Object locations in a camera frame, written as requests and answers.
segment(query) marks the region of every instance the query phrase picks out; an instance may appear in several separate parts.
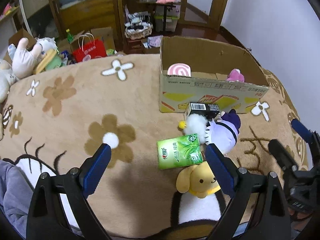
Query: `black box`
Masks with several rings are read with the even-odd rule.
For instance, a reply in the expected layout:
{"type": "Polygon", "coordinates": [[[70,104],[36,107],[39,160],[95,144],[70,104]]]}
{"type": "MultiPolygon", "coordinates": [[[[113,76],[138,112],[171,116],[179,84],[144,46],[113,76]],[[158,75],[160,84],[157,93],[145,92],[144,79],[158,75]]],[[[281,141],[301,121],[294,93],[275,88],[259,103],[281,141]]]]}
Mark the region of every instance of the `black box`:
{"type": "Polygon", "coordinates": [[[220,109],[218,105],[204,104],[204,103],[189,103],[186,111],[184,112],[184,120],[190,114],[199,114],[207,118],[208,121],[212,121],[218,114],[220,109]]]}

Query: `bed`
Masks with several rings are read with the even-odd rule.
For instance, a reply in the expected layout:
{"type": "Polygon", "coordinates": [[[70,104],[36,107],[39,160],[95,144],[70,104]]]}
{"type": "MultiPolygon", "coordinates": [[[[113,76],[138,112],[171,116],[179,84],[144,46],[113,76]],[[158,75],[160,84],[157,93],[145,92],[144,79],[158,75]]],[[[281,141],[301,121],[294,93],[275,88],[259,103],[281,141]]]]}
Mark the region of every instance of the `bed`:
{"type": "MultiPolygon", "coordinates": [[[[261,70],[270,89],[248,113],[239,115],[238,143],[228,157],[252,173],[275,171],[281,177],[267,150],[268,142],[277,138],[306,170],[306,146],[290,126],[298,113],[278,78],[261,70]]],[[[181,136],[177,125],[183,120],[183,114],[159,111],[159,74],[159,55],[128,55],[17,82],[2,112],[1,159],[18,166],[34,187],[42,172],[64,174],[113,139],[110,164],[88,198],[108,233],[152,239],[208,235],[229,198],[221,191],[204,199],[181,194],[175,187],[181,169],[159,170],[156,142],[181,136]],[[110,71],[114,60],[121,67],[110,71]]],[[[69,223],[77,227],[68,200],[61,198],[69,223]]],[[[254,198],[242,222],[249,220],[254,198]]]]}

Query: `wicker basket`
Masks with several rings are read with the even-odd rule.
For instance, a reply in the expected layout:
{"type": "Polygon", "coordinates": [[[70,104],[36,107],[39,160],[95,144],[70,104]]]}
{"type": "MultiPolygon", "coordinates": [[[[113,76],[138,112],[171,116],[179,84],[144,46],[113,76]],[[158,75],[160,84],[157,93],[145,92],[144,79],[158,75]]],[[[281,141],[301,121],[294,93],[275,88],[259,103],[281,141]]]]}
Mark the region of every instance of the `wicker basket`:
{"type": "Polygon", "coordinates": [[[129,33],[129,32],[127,32],[127,28],[126,28],[124,31],[124,35],[126,38],[131,39],[131,40],[143,39],[143,38],[151,35],[152,29],[153,29],[152,24],[146,30],[144,30],[142,32],[137,32],[137,33],[129,33]]]}

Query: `red shopping bag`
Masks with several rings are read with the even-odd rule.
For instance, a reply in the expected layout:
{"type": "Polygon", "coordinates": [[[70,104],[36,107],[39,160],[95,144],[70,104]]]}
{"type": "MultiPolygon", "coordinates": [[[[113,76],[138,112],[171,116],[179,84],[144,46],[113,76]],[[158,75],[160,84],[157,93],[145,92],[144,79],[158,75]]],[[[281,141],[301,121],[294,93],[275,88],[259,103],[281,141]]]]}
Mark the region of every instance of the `red shopping bag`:
{"type": "Polygon", "coordinates": [[[107,56],[106,50],[101,40],[98,40],[98,39],[95,40],[94,36],[91,33],[85,33],[80,37],[82,37],[82,46],[80,46],[79,39],[78,39],[79,49],[75,50],[72,53],[77,62],[82,62],[82,61],[87,61],[93,58],[107,56]],[[93,41],[91,41],[88,35],[91,35],[93,37],[93,41]],[[83,45],[85,37],[88,37],[90,42],[83,45]]]}

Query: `metal screw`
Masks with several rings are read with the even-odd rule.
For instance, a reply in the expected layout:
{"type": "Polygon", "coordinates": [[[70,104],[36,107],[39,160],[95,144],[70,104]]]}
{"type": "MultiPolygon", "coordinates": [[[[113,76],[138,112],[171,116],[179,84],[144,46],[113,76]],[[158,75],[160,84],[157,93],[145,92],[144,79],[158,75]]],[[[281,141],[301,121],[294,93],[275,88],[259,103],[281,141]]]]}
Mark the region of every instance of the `metal screw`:
{"type": "Polygon", "coordinates": [[[276,174],[274,171],[271,171],[271,172],[270,172],[270,176],[273,177],[273,178],[276,178],[276,177],[277,177],[277,174],[276,174]]]}
{"type": "Polygon", "coordinates": [[[47,176],[48,176],[47,172],[43,172],[43,173],[40,174],[40,178],[41,179],[45,179],[47,176]]]}
{"type": "Polygon", "coordinates": [[[296,189],[294,187],[290,189],[290,195],[293,195],[295,192],[296,192],[296,189]]]}
{"type": "Polygon", "coordinates": [[[72,174],[72,175],[75,175],[75,174],[77,174],[79,172],[79,169],[78,168],[72,168],[71,170],[70,170],[70,173],[72,174]]]}
{"type": "Polygon", "coordinates": [[[238,171],[239,171],[241,174],[246,174],[246,173],[247,173],[247,169],[244,168],[244,167],[240,167],[240,168],[238,169],[238,171]]]}

